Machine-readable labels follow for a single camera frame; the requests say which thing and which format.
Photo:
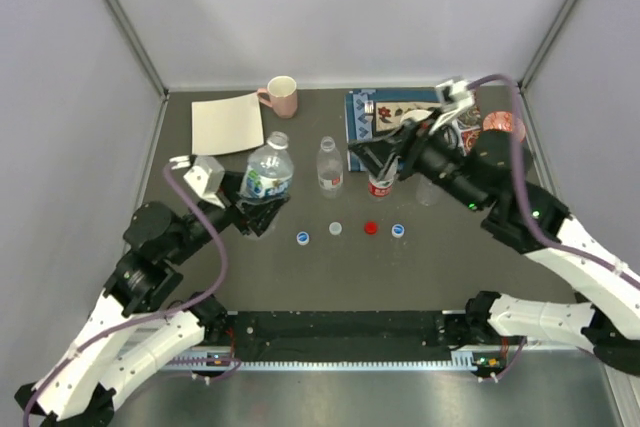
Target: paper sheet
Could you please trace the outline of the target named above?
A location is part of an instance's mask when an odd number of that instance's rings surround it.
[[[191,152],[222,155],[264,144],[256,93],[191,103]]]

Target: small water bottle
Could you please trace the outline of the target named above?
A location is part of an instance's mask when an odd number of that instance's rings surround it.
[[[398,159],[394,160],[387,174],[380,180],[369,174],[369,196],[376,201],[389,197],[398,172]]]
[[[291,186],[293,162],[287,152],[289,138],[273,132],[267,143],[249,156],[240,193],[250,199],[264,199],[283,194]]]
[[[343,163],[333,137],[323,137],[316,158],[320,191],[327,199],[335,199],[342,192]]]
[[[419,204],[430,206],[438,202],[442,196],[442,189],[424,176],[420,176],[416,189],[416,200]]]

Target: bottle label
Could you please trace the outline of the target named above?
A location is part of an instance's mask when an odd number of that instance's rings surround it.
[[[244,176],[244,195],[254,199],[263,199],[274,195],[283,194],[291,186],[291,177],[272,179],[264,177],[253,169],[247,170]]]
[[[369,176],[369,192],[374,197],[386,197],[391,193],[394,180],[394,178],[391,180],[376,180]]]
[[[318,182],[320,182],[320,187],[325,190],[337,189],[342,185],[342,174],[340,174],[340,177],[336,177],[335,179],[318,178]]]

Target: pink mug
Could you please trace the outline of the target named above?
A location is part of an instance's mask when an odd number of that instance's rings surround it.
[[[286,75],[274,77],[266,89],[258,89],[258,100],[271,107],[278,117],[289,119],[298,109],[298,92],[296,81]]]

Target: metal floor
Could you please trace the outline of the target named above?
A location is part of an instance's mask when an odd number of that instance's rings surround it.
[[[602,370],[578,352],[534,351],[499,384],[469,373],[240,372],[205,387],[161,374],[111,427],[617,427]]]

